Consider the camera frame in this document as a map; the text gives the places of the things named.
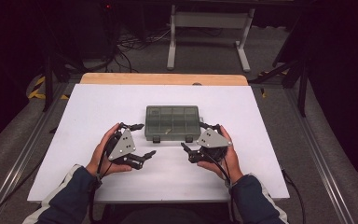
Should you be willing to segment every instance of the person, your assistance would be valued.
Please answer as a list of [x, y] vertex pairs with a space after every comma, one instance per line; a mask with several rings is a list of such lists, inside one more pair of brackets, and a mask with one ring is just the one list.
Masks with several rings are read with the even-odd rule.
[[[119, 124], [116, 124], [103, 136], [100, 144], [95, 148], [89, 164], [86, 167], [75, 165], [62, 183], [42, 201], [40, 208], [29, 215], [23, 223], [82, 223], [87, 214], [90, 186], [96, 179], [95, 176], [103, 153], [103, 147], [109, 137], [117, 131], [118, 127]], [[221, 126], [221, 132], [228, 141], [232, 142], [223, 126]], [[224, 169], [230, 173], [231, 183], [233, 183], [231, 193], [243, 223], [288, 223], [286, 213], [275, 205], [256, 176], [242, 173], [234, 146], [231, 145], [227, 148], [225, 159], [227, 163], [224, 162]], [[197, 165], [215, 172], [220, 178], [224, 178], [221, 170], [214, 163], [200, 161]], [[104, 157], [101, 170], [106, 171], [105, 175], [111, 175], [129, 172], [131, 167], [128, 165], [111, 165], [111, 162]], [[178, 222], [174, 222], [174, 218], [169, 215], [169, 221], [165, 223], [185, 223], [183, 216], [188, 215], [188, 213], [183, 213], [183, 211], [178, 213], [180, 214], [178, 216], [181, 217]], [[124, 222], [131, 223], [131, 218]]]

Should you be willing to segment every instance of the desk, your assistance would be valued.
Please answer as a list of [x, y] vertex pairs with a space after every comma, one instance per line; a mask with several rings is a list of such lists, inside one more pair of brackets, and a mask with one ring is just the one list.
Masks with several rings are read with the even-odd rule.
[[[216, 85], [220, 84], [219, 81], [226, 86], [187, 85], [194, 82]], [[197, 105], [205, 122], [224, 124], [230, 132], [242, 171], [256, 174], [273, 199], [289, 197], [245, 77], [86, 74], [73, 90], [28, 201], [40, 202], [62, 182], [74, 164], [87, 164], [95, 146], [113, 124], [121, 121], [145, 123], [147, 105]], [[96, 193], [96, 202], [200, 203], [228, 200], [224, 181], [191, 164], [180, 142], [153, 144], [145, 141], [143, 131], [133, 132], [132, 136], [137, 146], [134, 154], [143, 155], [151, 150], [157, 153], [145, 162], [142, 170], [105, 177]], [[195, 143], [190, 147], [200, 148]]]

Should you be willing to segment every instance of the forearm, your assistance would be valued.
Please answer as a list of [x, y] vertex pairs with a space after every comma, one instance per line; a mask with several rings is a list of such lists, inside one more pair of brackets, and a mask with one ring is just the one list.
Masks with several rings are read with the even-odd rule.
[[286, 213], [254, 175], [240, 178], [231, 193], [244, 223], [287, 223]]
[[82, 166], [75, 165], [58, 188], [41, 203], [41, 208], [23, 223], [81, 223], [87, 213], [90, 185], [95, 177]]

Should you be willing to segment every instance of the dark background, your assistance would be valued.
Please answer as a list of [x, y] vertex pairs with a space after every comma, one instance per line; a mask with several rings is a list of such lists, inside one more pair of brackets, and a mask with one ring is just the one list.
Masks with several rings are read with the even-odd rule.
[[[64, 6], [61, 1], [48, 1], [45, 5], [40, 1], [46, 18], [32, 21], [28, 13], [29, 3], [0, 0], [0, 132], [28, 103], [25, 91], [31, 79], [43, 68], [45, 38], [56, 50], [77, 62], [85, 58], [101, 59], [112, 52], [106, 51], [110, 45], [98, 5], [90, 7], [90, 2], [84, 1], [79, 7], [73, 4], [73, 9], [68, 11], [68, 2]], [[144, 20], [142, 27], [133, 28], [138, 29], [140, 35], [145, 29], [153, 29], [167, 20], [164, 13], [151, 13], [153, 7], [146, 8], [141, 18], [123, 18], [124, 22]], [[68, 19], [68, 15], [76, 18], [82, 13], [89, 16], [85, 21], [90, 23], [79, 26]], [[310, 82], [339, 143], [358, 171], [358, 2], [339, 2], [314, 22], [311, 19], [312, 16], [305, 18], [305, 23], [297, 25], [298, 38], [292, 44], [286, 43], [286, 53], [297, 55], [302, 44], [309, 41], [307, 38], [316, 38], [317, 44], [310, 57]], [[293, 15], [283, 17], [278, 13], [274, 16], [270, 9], [266, 9], [257, 11], [254, 25], [291, 28], [294, 21]], [[304, 29], [309, 23], [323, 26], [315, 30]], [[79, 40], [76, 39], [78, 33], [94, 36]]]

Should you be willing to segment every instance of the plastic box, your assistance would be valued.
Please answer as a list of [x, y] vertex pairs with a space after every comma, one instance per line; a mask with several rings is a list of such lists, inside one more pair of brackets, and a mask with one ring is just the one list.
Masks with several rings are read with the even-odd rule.
[[200, 137], [199, 108], [195, 105], [149, 105], [146, 108], [147, 141], [193, 142]]

